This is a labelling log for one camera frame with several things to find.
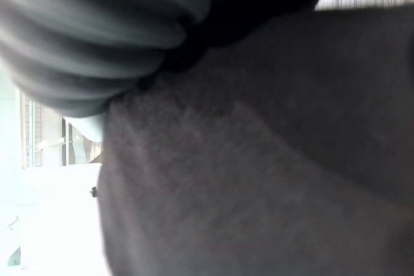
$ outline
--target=clothing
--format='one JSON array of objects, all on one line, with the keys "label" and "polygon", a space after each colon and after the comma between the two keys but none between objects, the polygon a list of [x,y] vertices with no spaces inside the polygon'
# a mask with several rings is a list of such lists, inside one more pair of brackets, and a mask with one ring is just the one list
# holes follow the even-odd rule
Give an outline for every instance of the clothing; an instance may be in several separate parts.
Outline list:
[{"label": "clothing", "polygon": [[113,274],[413,275],[413,19],[276,17],[113,100]]},{"label": "clothing", "polygon": [[64,116],[100,114],[155,72],[215,1],[237,0],[0,0],[2,68]]}]

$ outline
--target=gray fabric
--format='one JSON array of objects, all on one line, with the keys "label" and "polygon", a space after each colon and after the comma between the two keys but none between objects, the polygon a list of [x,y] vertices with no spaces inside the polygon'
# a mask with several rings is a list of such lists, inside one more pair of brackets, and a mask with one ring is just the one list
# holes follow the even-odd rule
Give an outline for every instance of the gray fabric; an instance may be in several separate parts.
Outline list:
[{"label": "gray fabric", "polygon": [[275,18],[109,109],[114,276],[414,274],[414,7]]},{"label": "gray fabric", "polygon": [[34,100],[90,116],[156,71],[214,1],[0,0],[3,69]]}]

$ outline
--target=white wall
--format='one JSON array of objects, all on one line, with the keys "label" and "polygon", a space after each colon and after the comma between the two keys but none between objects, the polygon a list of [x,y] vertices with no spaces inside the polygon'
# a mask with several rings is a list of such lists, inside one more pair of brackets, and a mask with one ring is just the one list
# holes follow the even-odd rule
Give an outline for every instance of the white wall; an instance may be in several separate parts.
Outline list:
[{"label": "white wall", "polygon": [[16,96],[16,89],[0,71],[0,217],[18,196],[16,176],[21,153]]},{"label": "white wall", "polygon": [[22,264],[34,275],[109,275],[96,185],[99,164],[22,169]]}]

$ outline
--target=window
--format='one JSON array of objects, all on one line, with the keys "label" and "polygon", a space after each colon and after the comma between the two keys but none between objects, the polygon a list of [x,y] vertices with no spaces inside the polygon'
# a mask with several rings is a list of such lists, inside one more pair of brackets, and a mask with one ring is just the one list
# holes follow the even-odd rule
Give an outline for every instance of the window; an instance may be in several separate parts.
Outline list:
[{"label": "window", "polygon": [[23,168],[90,163],[102,152],[52,109],[22,93],[18,100]]}]

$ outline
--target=gray sleeve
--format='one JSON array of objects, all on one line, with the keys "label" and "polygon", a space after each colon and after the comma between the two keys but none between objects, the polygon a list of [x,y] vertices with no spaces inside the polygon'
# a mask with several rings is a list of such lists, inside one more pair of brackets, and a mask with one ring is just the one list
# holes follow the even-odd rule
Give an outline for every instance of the gray sleeve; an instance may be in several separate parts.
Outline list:
[{"label": "gray sleeve", "polygon": [[0,0],[0,57],[16,85],[62,115],[86,117],[156,71],[210,0]]}]

